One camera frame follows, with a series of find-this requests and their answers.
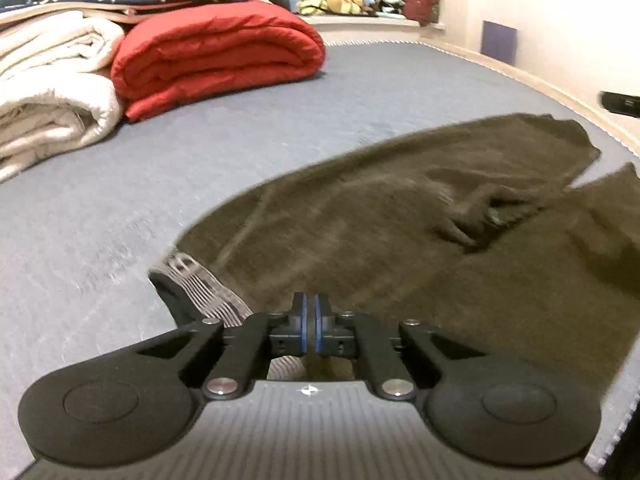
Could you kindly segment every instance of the white crosshair marker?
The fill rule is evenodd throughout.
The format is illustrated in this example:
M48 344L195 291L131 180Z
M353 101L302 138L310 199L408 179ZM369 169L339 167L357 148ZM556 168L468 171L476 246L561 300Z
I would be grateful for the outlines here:
M313 386L313 384L309 383L306 386L303 386L299 391L305 394L307 397L311 397L315 394L320 393L322 390L318 390L315 386Z

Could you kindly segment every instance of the wall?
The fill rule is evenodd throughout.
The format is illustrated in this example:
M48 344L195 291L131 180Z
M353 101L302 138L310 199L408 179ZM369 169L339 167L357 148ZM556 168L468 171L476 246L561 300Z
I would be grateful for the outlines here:
M482 20L516 28L517 67L599 107L601 90L640 94L638 16L640 0L443 0L440 21L474 51ZM640 120L604 113L640 139Z

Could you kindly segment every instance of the red comforter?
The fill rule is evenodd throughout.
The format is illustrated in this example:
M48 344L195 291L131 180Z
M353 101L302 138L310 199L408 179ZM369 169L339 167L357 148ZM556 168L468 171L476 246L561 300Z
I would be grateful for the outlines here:
M295 81L324 63L316 30L282 7L251 1L160 14L136 25L111 67L139 121L222 92Z

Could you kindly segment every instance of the purple panel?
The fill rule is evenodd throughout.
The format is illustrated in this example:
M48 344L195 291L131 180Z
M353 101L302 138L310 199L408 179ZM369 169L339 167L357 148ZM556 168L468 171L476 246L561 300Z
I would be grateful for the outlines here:
M510 65L516 64L517 30L499 23L482 22L480 54Z

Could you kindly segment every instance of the folded white blanket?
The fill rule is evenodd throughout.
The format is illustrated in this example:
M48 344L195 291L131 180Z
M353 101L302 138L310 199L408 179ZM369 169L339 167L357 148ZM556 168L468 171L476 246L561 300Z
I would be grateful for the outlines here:
M121 117L113 83L100 75L40 67L0 82L0 182L103 139Z
M116 23L82 10L32 18L0 32L0 80L44 65L94 72L111 63L123 37Z

